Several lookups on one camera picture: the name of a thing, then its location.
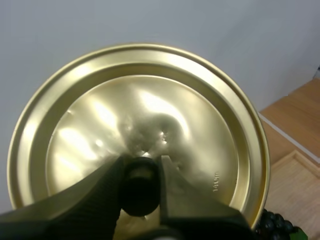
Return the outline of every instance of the black knob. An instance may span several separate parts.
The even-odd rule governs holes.
[[[157,164],[147,157],[133,159],[124,169],[119,190],[121,208],[129,215],[142,217],[152,213],[160,202]]]

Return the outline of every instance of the metal lid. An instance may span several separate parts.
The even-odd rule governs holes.
[[[120,154],[169,155],[187,181],[239,209],[252,228],[266,200],[266,137],[239,87],[192,53],[128,44],[71,62],[34,94],[8,154],[12,205],[62,191]],[[122,212],[116,233],[157,222],[156,212]]]

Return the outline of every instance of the gray background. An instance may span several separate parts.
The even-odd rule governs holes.
[[[112,44],[172,45],[217,65],[261,110],[315,74],[319,9],[319,0],[0,0],[0,213],[11,209],[14,126],[63,65]]]

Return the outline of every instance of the wooden board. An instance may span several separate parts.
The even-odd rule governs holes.
[[[266,135],[266,139],[268,142],[269,148],[269,155],[270,155],[270,164],[274,164],[275,162],[279,161],[289,153],[294,150],[300,151],[300,149],[295,146],[292,142],[282,136],[279,132],[274,130],[268,123],[261,120],[262,126],[264,128],[264,132]],[[309,157],[306,153],[300,152],[304,155],[307,159],[313,162],[315,165],[318,163]]]
[[[320,79],[315,78],[261,111],[269,121],[320,157]]]
[[[271,165],[265,208],[320,239],[320,168],[294,150]]]

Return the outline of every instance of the black tool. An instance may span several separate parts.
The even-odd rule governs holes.
[[[144,216],[158,206],[160,228],[135,239],[255,237],[238,210],[198,192],[168,156],[121,156],[56,195],[1,215],[0,240],[111,240],[121,209]]]

